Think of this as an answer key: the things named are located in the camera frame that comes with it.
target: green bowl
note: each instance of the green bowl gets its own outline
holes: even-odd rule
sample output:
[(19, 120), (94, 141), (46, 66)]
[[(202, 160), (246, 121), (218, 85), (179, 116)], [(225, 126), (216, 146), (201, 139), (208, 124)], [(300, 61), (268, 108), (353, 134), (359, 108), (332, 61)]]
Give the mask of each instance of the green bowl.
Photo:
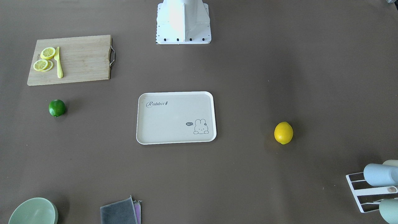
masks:
[(45, 198), (31, 198), (12, 213), (8, 224), (56, 224), (57, 208)]

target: metal handle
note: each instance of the metal handle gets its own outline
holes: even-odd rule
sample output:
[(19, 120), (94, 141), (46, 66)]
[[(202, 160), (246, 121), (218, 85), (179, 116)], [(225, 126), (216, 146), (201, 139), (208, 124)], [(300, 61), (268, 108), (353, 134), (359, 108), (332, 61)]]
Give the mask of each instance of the metal handle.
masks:
[(115, 50), (113, 49), (113, 47), (112, 47), (112, 45), (111, 45), (111, 51), (113, 51), (113, 61), (111, 61), (110, 63), (109, 63), (109, 67), (112, 67), (112, 64), (115, 62), (115, 60), (116, 60), (116, 52), (115, 52)]

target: lemon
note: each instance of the lemon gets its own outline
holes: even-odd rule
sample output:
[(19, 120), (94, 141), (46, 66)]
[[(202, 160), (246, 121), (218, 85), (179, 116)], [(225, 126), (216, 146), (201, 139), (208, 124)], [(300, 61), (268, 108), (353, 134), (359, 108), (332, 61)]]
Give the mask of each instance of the lemon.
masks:
[(65, 110), (66, 106), (62, 100), (53, 100), (49, 104), (49, 112), (54, 117), (63, 115)]
[(50, 60), (48, 60), (48, 63), (49, 63), (49, 65), (44, 70), (41, 70), (42, 72), (49, 71), (49, 70), (51, 70), (53, 68), (54, 63), (52, 61), (50, 61)]
[(40, 60), (36, 61), (36, 62), (33, 64), (33, 68), (34, 68), (36, 71), (41, 71), (41, 70), (46, 69), (48, 65), (49, 65), (49, 62), (48, 62), (47, 60), (40, 59)]
[(41, 51), (40, 57), (45, 60), (50, 60), (55, 55), (55, 48), (53, 47), (46, 47), (44, 50)]
[(274, 136), (277, 142), (282, 145), (289, 143), (293, 138), (293, 128), (286, 121), (279, 123), (275, 127)]

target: wooden cutting board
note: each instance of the wooden cutting board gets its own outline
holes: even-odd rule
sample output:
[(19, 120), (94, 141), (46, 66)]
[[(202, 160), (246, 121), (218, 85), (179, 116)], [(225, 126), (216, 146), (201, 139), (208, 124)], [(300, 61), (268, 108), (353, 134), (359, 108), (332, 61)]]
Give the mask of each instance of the wooden cutting board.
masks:
[[(38, 40), (27, 84), (37, 86), (109, 79), (111, 45), (110, 35)], [(40, 53), (46, 47), (59, 47), (63, 78), (57, 77), (57, 62), (54, 58), (51, 59), (54, 67), (50, 71), (42, 72), (33, 69), (33, 64), (41, 59)]]

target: cutting board handle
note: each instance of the cutting board handle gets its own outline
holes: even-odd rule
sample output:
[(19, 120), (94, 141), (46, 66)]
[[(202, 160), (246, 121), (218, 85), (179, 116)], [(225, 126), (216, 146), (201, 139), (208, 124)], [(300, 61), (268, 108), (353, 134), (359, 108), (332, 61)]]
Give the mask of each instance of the cutting board handle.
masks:
[(111, 53), (109, 54), (109, 60), (111, 60), (112, 51), (113, 51), (113, 60), (109, 63), (109, 67), (112, 67), (112, 64), (116, 61), (116, 52), (111, 45)]

